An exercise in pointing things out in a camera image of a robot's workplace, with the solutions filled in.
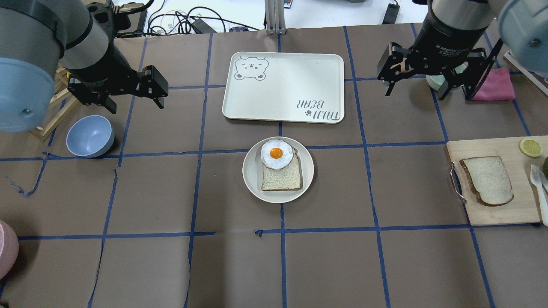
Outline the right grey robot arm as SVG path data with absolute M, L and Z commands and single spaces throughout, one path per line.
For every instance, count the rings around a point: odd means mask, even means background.
M 412 76 L 442 75 L 443 100 L 462 87 L 476 96 L 502 45 L 525 70 L 547 76 L 548 4 L 545 0 L 419 0 L 428 12 L 411 47 L 391 42 L 377 66 L 389 96 Z

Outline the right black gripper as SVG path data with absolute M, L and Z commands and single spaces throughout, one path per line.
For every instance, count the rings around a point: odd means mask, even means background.
M 419 38 L 410 49 L 391 42 L 379 60 L 378 80 L 386 86 L 390 96 L 397 82 L 412 76 L 443 75 L 444 83 L 437 90 L 438 99 L 444 100 L 452 89 L 464 86 L 465 97 L 471 98 L 488 67 L 485 49 L 475 48 L 476 38 Z M 462 72 L 456 68 L 463 64 Z

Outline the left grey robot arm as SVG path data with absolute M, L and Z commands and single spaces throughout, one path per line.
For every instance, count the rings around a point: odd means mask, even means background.
M 152 99 L 164 107 L 169 84 L 153 65 L 131 68 L 114 44 L 127 15 L 151 6 L 124 8 L 80 0 L 3 0 L 0 3 L 1 130 L 30 131 L 47 113 L 58 66 L 70 75 L 68 91 L 81 104 L 110 113 L 112 95 Z

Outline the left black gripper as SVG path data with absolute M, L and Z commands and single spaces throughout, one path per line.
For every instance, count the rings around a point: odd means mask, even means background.
M 110 71 L 109 76 L 92 81 L 85 77 L 83 70 L 68 69 L 69 92 L 82 104 L 95 104 L 104 107 L 110 113 L 117 113 L 117 104 L 110 96 L 136 95 L 152 99 L 159 109 L 165 108 L 165 98 L 169 95 L 169 83 L 153 65 L 147 65 L 140 71 L 123 68 L 121 72 Z

